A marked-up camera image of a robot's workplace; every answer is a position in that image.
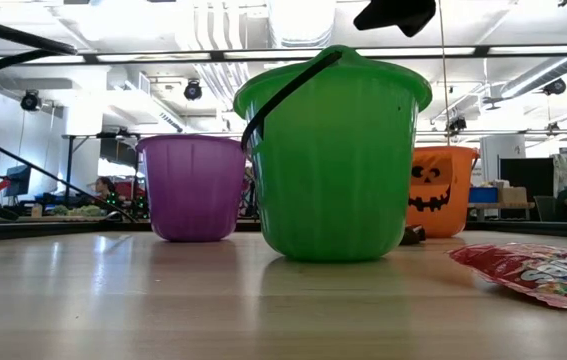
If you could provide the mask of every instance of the purple bucket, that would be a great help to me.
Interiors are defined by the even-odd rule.
[[[239,142],[200,135],[143,139],[152,229],[169,241],[218,241],[236,227],[245,169]]]

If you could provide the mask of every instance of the jack-o'-lantern face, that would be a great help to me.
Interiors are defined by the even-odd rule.
[[[452,158],[421,155],[412,161],[409,206],[423,212],[441,210],[450,202],[454,180]]]

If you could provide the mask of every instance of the green bucket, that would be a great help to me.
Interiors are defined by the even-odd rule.
[[[416,118],[431,100],[417,73],[345,46],[248,81],[234,110],[251,120],[243,146],[267,243],[314,262],[371,260],[396,247]]]

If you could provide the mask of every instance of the blue box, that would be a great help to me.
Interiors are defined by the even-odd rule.
[[[491,188],[470,188],[471,204],[494,204],[499,202],[499,189]]]

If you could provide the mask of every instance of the chair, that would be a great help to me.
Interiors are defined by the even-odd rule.
[[[539,212],[541,222],[556,221],[556,199],[553,196],[535,196],[536,209]]]

